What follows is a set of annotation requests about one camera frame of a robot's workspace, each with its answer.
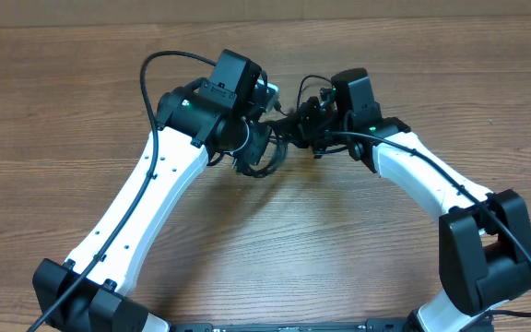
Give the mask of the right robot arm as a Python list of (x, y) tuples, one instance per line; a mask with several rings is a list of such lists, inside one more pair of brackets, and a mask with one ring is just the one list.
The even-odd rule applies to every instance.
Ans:
[(298, 100), (289, 134), (316, 157), (348, 151), (435, 219), (441, 291), (406, 318), (369, 319), (368, 331), (491, 331), (495, 316), (531, 318), (531, 221), (514, 190), (476, 184), (430, 152), (410, 127), (384, 117), (364, 68)]

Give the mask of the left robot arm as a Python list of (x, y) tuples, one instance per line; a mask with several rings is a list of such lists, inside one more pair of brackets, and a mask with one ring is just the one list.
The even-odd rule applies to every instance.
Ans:
[(271, 174), (260, 159), (272, 129), (259, 123), (277, 89), (249, 58), (225, 50), (209, 77), (147, 106), (151, 130), (140, 160), (89, 235), (63, 263), (44, 260), (32, 279), (38, 325), (61, 331), (168, 331), (171, 324), (130, 299), (148, 252), (189, 184), (225, 156), (237, 172)]

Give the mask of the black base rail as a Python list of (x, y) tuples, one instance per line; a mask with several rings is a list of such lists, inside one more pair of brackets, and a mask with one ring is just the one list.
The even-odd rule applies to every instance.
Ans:
[(209, 323), (172, 324), (172, 332), (409, 332), (418, 331), (406, 318), (369, 318), (361, 322), (280, 323), (212, 325)]

